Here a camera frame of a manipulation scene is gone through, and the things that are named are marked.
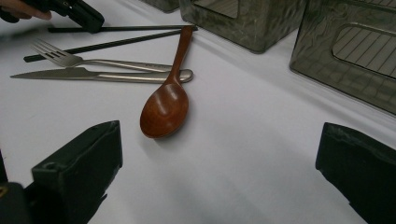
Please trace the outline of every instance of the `black object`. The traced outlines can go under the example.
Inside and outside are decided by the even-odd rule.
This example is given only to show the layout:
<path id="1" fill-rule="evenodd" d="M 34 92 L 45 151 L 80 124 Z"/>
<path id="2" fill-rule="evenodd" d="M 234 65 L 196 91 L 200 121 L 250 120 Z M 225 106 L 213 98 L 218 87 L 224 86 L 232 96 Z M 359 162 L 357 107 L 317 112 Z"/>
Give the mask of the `black object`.
<path id="1" fill-rule="evenodd" d="M 396 150 L 325 123 L 316 168 L 369 224 L 396 223 Z"/>
<path id="2" fill-rule="evenodd" d="M 81 48 L 77 48 L 77 49 L 67 49 L 65 51 L 68 52 L 68 53 L 71 53 L 71 54 L 77 54 L 77 53 L 82 53 L 82 52 L 98 50 L 98 49 L 108 49 L 108 48 L 112 48 L 112 47 L 116 47 L 116 46 L 133 44 L 133 43 L 137 43 L 137 42 L 141 42 L 141 41 L 146 41 L 146 40 L 166 37 L 166 36 L 170 36 L 170 35 L 179 35 L 180 32 L 181 32 L 180 30 L 176 30 L 176 31 L 160 33 L 160 34 L 156 34 L 156 35 L 144 35 L 144 36 L 139 36 L 139 37 L 136 37 L 136 38 L 123 39 L 123 40 L 107 42 L 107 43 L 98 44 L 98 45 L 90 45 L 90 46 L 87 46 L 87 47 L 81 47 Z M 36 54 L 36 55 L 26 56 L 23 59 L 27 63 L 31 63 L 31 62 L 44 60 L 45 58 L 43 56 L 39 55 L 39 54 Z"/>
<path id="3" fill-rule="evenodd" d="M 4 165 L 3 155 L 1 154 L 1 149 L 0 149 L 0 183 L 7 181 L 8 178 L 7 178 L 6 166 Z"/>
<path id="4" fill-rule="evenodd" d="M 119 122 L 93 126 L 35 166 L 26 189 L 0 184 L 0 223 L 86 224 L 121 166 Z"/>
<path id="5" fill-rule="evenodd" d="M 90 33 L 99 32 L 105 22 L 102 14 L 82 0 L 23 0 L 23 2 L 43 12 L 55 11 L 61 16 L 68 16 Z M 0 18 L 13 23 L 19 21 L 2 10 L 0 10 Z"/>
<path id="6" fill-rule="evenodd" d="M 120 31 L 150 31 L 150 30 L 176 30 L 183 28 L 184 25 L 160 25 L 160 26 L 115 26 L 102 27 L 99 32 L 120 32 Z M 83 33 L 86 30 L 78 27 L 50 27 L 50 33 Z"/>

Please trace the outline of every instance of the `white table surface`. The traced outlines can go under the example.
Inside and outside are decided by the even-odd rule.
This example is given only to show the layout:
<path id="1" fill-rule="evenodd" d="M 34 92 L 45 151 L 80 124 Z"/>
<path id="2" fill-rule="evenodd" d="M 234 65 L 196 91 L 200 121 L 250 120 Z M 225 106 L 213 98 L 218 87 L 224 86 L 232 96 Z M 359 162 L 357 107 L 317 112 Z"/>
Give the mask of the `white table surface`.
<path id="1" fill-rule="evenodd" d="M 87 0 L 106 26 L 186 24 L 177 10 L 162 13 L 137 0 Z M 315 169 L 324 122 L 344 125 L 396 148 L 396 118 L 326 88 L 289 69 L 297 31 L 264 54 L 253 54 L 204 29 L 182 67 L 190 110 L 168 138 L 145 137 L 144 103 L 159 87 L 98 81 L 12 79 L 55 69 L 26 63 L 41 38 L 61 49 L 165 31 L 49 34 L 51 21 L 0 21 L 0 148 L 9 181 L 25 187 L 30 169 L 93 125 L 119 120 L 124 165 L 92 224 L 365 223 L 347 199 Z M 102 58 L 167 63 L 178 35 L 81 53 Z M 90 70 L 125 71 L 99 66 Z"/>

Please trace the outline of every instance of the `cutlery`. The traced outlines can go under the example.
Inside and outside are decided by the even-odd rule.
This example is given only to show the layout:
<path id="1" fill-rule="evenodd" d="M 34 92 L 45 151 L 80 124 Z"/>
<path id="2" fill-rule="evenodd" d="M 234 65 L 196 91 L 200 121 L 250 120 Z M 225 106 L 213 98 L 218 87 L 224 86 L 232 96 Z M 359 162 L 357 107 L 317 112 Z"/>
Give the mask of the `cutlery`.
<path id="1" fill-rule="evenodd" d="M 101 59 L 84 60 L 79 56 L 58 49 L 55 46 L 52 46 L 51 44 L 40 39 L 37 39 L 37 41 L 31 45 L 31 48 L 34 49 L 44 58 L 48 59 L 53 63 L 60 65 L 61 67 L 75 67 L 81 64 L 101 64 L 101 65 L 131 68 L 135 70 L 144 70 L 144 71 L 152 71 L 152 72 L 170 71 L 172 68 L 172 66 L 170 65 L 154 64 L 154 63 L 134 63 L 134 62 L 101 60 Z"/>
<path id="2" fill-rule="evenodd" d="M 92 71 L 88 71 L 83 67 L 75 67 L 75 68 L 64 68 L 64 69 L 23 73 L 12 76 L 12 78 L 164 83 L 168 75 L 169 72 L 153 72 L 153 73 L 92 72 Z M 180 80 L 181 82 L 188 82 L 192 80 L 192 71 L 181 70 Z"/>
<path id="3" fill-rule="evenodd" d="M 193 26 L 193 31 L 197 31 L 197 30 L 198 30 L 198 28 L 196 26 Z M 166 37 L 166 36 L 170 36 L 170 35 L 179 35 L 179 34 L 180 34 L 180 30 L 176 30 L 176 31 L 171 31 L 171 32 L 159 33 L 156 35 L 144 35 L 144 36 L 139 36 L 139 37 L 135 37 L 135 38 L 128 38 L 128 39 L 106 42 L 106 43 L 97 44 L 97 45 L 90 45 L 90 46 L 76 48 L 76 49 L 67 49 L 65 51 L 68 53 L 77 54 L 77 53 L 88 52 L 88 51 L 97 50 L 97 49 L 108 49 L 108 48 L 113 48 L 113 47 L 117 47 L 117 46 L 133 44 L 133 43 L 137 43 L 137 42 L 141 42 L 141 41 L 162 38 L 162 37 Z M 43 56 L 37 54 L 37 55 L 25 56 L 25 57 L 23 57 L 23 59 L 27 63 L 31 63 L 31 62 L 44 60 L 45 58 Z"/>
<path id="4" fill-rule="evenodd" d="M 192 27 L 181 29 L 177 53 L 169 77 L 146 101 L 140 129 L 149 138 L 160 138 L 177 130 L 187 116 L 189 98 L 179 80 L 179 69 L 189 48 Z"/>
<path id="5" fill-rule="evenodd" d="M 176 30 L 183 28 L 183 25 L 160 25 L 160 26 L 112 26 L 101 27 L 99 32 L 120 32 L 120 31 L 148 31 L 148 30 Z M 87 32 L 81 27 L 50 27 L 50 33 L 81 33 Z"/>

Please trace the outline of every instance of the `spoon handle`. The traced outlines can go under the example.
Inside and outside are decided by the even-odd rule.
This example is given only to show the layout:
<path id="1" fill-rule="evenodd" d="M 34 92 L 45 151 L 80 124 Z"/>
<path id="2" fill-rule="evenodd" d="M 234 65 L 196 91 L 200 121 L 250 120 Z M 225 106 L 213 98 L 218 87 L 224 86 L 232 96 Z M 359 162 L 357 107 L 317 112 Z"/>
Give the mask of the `spoon handle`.
<path id="1" fill-rule="evenodd" d="M 194 26 L 192 25 L 186 25 L 181 29 L 180 39 L 178 41 L 177 52 L 174 63 L 172 65 L 172 70 L 163 85 L 166 85 L 168 83 L 177 83 L 180 85 L 180 66 L 183 63 L 184 57 L 187 54 L 187 50 L 189 49 L 193 27 Z"/>

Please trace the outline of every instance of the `hand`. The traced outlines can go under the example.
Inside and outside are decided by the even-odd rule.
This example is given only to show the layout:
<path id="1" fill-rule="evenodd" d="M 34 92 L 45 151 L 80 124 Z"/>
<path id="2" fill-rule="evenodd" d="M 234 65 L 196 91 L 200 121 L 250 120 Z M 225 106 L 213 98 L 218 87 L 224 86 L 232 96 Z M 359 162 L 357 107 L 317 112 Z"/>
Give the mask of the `hand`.
<path id="1" fill-rule="evenodd" d="M 0 0 L 0 7 L 1 10 L 9 12 L 13 17 L 18 19 L 29 20 L 32 17 L 37 17 L 48 21 L 52 17 L 50 11 L 42 12 L 21 0 Z"/>

